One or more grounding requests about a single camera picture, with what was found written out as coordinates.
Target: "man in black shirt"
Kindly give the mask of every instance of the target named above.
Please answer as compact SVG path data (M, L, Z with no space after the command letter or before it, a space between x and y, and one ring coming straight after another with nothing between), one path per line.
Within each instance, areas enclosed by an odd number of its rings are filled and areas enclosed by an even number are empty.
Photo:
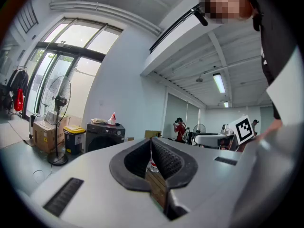
M296 46L294 36L274 4L270 0L200 0L199 10L203 15L217 23L253 18L254 29L261 32L262 69L268 84L271 85L284 68ZM273 108L275 120L259 136L259 139L282 126L275 105Z

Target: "person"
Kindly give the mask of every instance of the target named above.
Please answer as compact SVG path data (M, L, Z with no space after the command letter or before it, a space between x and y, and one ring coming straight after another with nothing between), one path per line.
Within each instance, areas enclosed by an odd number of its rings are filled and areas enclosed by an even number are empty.
M175 123L173 123L174 126L174 132L177 133L177 138L176 138L176 142L180 142L180 143L186 143L185 141L183 141L182 137L184 135L184 133L186 132L186 124L182 121L182 119L179 117L176 119Z
M202 17L206 16L216 23L242 21L252 17L253 28L261 33L262 69L268 85L271 85L297 45L287 22L274 4L269 0L199 0L198 9ZM258 140L282 126L274 104L273 109L275 119L270 127L257 137Z
M253 123L251 124L253 132L255 134L255 136L257 135L257 132L255 131L255 126L259 123L259 121L257 119L253 120Z

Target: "brown box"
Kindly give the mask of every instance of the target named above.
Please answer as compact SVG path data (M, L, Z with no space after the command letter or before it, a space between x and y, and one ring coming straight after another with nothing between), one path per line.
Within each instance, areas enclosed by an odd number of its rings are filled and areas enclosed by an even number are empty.
M67 118L64 117L57 128L57 144L64 141L65 135L63 127L67 124ZM34 143L44 152L50 153L55 148L55 126L47 121L34 122Z

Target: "washing machine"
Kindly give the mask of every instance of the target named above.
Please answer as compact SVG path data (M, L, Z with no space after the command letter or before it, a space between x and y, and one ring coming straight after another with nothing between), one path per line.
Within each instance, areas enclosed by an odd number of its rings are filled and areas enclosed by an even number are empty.
M124 142L125 128L120 125L89 123L84 152L104 149Z

